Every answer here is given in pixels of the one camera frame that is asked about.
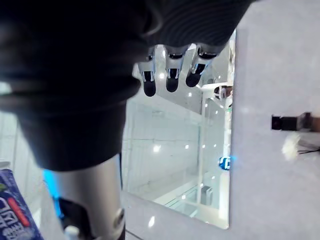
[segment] blue package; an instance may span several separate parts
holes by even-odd
[[[0,240],[44,240],[10,169],[0,169]]]

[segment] mirror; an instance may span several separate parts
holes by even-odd
[[[195,87],[186,77],[198,47],[189,46],[174,93],[166,88],[168,51],[156,46],[156,93],[141,90],[128,101],[122,147],[125,191],[222,229],[229,227],[235,36]],[[140,66],[133,75],[142,79]]]

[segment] blue light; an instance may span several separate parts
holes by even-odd
[[[219,167],[222,170],[229,171],[230,170],[230,157],[229,156],[222,156],[219,158]]]
[[[44,170],[43,178],[48,187],[49,193],[52,195],[53,198],[58,198],[59,197],[58,186],[56,185],[56,181],[53,173],[49,170]]]
[[[48,191],[53,198],[53,205],[55,209],[55,214],[62,219],[65,215],[61,212],[60,205],[59,205],[59,191],[58,186],[55,181],[55,177],[53,173],[49,170],[43,171],[43,178],[47,185]]]

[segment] robotic hand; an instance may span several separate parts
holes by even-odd
[[[166,48],[168,91],[184,54],[198,45],[186,84],[194,87],[224,48],[252,0],[9,1],[0,6],[0,80],[67,233],[125,239],[121,148],[126,102],[156,91],[153,47]]]

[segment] black fingertip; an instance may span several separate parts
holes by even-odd
[[[156,94],[156,81],[144,81],[143,90],[145,95],[152,97]]]
[[[190,88],[193,88],[195,87],[199,81],[200,81],[200,78],[201,78],[201,75],[200,74],[193,74],[193,73],[190,73],[186,79],[185,79],[185,84],[190,87]]]
[[[166,79],[166,89],[170,92],[173,93],[177,90],[179,84],[179,79],[176,78],[167,78]]]

